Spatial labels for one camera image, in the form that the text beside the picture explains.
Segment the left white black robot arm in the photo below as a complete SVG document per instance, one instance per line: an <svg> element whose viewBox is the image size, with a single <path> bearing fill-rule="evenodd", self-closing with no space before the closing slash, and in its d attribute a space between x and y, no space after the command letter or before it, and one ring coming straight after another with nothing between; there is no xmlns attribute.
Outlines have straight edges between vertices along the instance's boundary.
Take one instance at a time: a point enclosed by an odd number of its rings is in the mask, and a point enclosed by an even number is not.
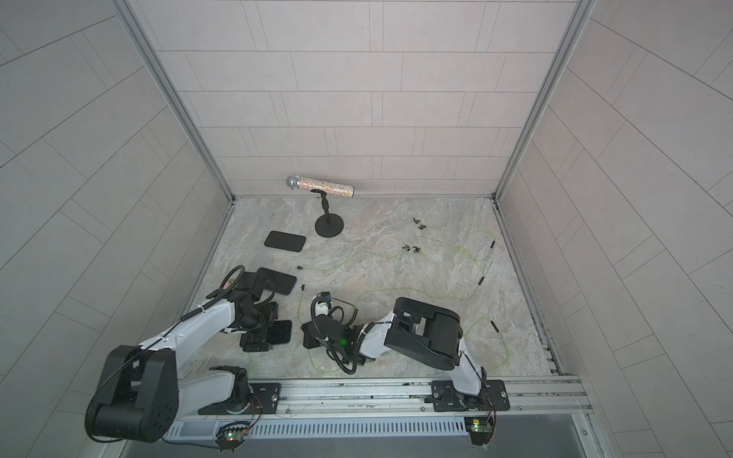
<svg viewBox="0 0 733 458"><path fill-rule="evenodd" d="M100 444L158 442L182 416L216 406L233 414L252 412L251 420L234 423L221 439L227 448L244 442L265 412L246 369L215 366L188 379L181 379L179 370L218 333L256 335L274 323L276 306L262 297L265 290L276 291L270 275L258 272L252 281L246 277L244 266L234 267L204 303L162 333L109 353L84 417L89 439Z"/></svg>

